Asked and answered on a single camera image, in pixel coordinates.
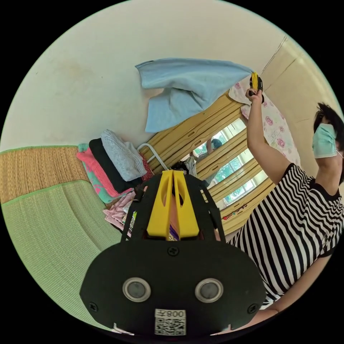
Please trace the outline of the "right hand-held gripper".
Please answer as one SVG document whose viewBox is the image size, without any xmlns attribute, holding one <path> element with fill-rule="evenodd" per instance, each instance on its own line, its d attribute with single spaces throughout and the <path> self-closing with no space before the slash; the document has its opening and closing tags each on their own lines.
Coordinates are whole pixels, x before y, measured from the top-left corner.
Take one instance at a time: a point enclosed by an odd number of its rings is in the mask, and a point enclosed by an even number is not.
<svg viewBox="0 0 344 344">
<path fill-rule="evenodd" d="M 260 76 L 258 76 L 258 74 L 256 72 L 253 72 L 251 74 L 251 77 L 250 77 L 250 80 L 249 80 L 249 85 L 250 85 L 250 88 L 253 89 L 253 90 L 262 90 L 263 91 L 262 79 L 261 79 Z"/>
</svg>

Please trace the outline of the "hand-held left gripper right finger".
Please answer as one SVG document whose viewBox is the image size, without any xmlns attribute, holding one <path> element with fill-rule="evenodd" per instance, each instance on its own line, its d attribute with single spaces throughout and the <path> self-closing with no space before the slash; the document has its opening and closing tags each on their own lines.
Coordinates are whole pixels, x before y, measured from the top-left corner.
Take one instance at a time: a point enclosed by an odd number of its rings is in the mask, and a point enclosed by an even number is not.
<svg viewBox="0 0 344 344">
<path fill-rule="evenodd" d="M 195 238 L 199 235 L 191 197 L 182 171 L 173 171 L 173 184 L 176 200 L 176 218 L 178 222 L 178 236 L 180 240 Z"/>
</svg>

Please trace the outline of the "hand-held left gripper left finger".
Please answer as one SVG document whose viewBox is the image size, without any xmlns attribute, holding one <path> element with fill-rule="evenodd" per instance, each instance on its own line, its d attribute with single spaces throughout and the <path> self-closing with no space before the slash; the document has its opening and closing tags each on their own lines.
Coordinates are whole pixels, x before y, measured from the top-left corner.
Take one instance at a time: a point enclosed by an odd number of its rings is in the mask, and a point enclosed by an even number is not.
<svg viewBox="0 0 344 344">
<path fill-rule="evenodd" d="M 172 170 L 159 176 L 155 199 L 147 226 L 148 237 L 169 237 L 172 200 Z"/>
</svg>

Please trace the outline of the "person's right hand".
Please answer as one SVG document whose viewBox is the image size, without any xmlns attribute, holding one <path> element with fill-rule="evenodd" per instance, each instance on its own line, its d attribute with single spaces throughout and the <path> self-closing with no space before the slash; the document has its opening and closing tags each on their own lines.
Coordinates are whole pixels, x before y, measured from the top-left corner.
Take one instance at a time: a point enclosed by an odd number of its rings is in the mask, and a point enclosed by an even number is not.
<svg viewBox="0 0 344 344">
<path fill-rule="evenodd" d="M 263 103 L 262 90 L 248 89 L 246 91 L 246 97 L 252 104 L 253 103 L 257 103 L 257 104 Z"/>
</svg>

